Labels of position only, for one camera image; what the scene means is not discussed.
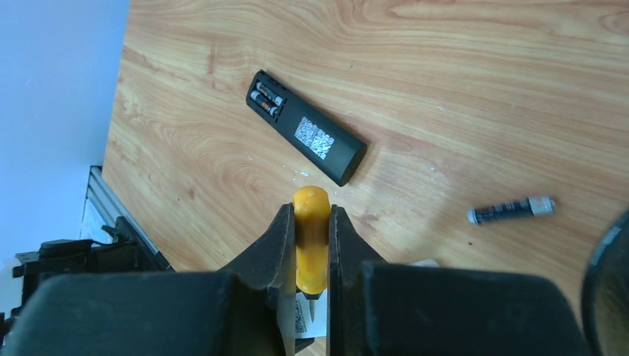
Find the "black AAA battery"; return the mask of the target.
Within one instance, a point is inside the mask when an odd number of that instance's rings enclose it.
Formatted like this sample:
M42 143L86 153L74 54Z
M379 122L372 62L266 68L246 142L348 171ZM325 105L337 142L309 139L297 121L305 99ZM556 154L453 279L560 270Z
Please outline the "black AAA battery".
M482 208L471 208L467 212L467 218L474 225L485 225L502 220L547 216L554 214L555 211L556 204L553 198L535 196Z

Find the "white remote with QR code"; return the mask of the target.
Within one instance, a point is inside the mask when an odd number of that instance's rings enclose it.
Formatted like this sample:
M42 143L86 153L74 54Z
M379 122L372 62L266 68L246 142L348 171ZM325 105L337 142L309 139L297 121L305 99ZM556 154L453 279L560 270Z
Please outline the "white remote with QR code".
M317 300L307 300L302 292L295 294L294 336L297 340L327 335L328 290Z

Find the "yellow handled screwdriver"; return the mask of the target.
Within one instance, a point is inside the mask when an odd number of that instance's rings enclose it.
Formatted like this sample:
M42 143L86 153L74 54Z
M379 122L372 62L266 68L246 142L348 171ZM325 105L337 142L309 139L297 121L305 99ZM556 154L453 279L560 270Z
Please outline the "yellow handled screwdriver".
M329 219L331 205L318 186L300 188L293 196L296 245L296 286L309 301L315 320L316 301L327 288L329 270Z

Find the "black remote control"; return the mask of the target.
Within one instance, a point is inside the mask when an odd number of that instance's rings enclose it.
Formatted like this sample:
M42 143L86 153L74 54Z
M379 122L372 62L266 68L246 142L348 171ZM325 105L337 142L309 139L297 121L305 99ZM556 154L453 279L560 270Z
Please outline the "black remote control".
M336 185L346 185L367 151L367 144L283 83L259 70L246 104Z

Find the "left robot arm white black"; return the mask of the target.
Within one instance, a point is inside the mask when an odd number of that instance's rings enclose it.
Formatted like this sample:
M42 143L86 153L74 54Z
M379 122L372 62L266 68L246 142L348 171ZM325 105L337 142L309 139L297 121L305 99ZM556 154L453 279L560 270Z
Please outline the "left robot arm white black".
M51 240L38 251L18 253L1 263L1 287L17 284L17 301L1 304L1 318L17 317L44 281L60 274L173 271L163 254L125 217L102 226L110 243Z

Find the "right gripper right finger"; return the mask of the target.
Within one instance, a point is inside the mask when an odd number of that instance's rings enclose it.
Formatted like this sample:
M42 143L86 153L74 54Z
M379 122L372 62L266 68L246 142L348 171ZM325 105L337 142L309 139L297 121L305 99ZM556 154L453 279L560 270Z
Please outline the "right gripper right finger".
M329 221L329 355L588 355L570 304L528 274L386 262Z

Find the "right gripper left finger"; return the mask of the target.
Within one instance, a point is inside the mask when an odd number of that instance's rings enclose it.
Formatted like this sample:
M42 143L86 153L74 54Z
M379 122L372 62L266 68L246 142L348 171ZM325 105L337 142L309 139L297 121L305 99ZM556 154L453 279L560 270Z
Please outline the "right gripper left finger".
M18 316L6 355L294 355L294 209L217 271L66 274Z

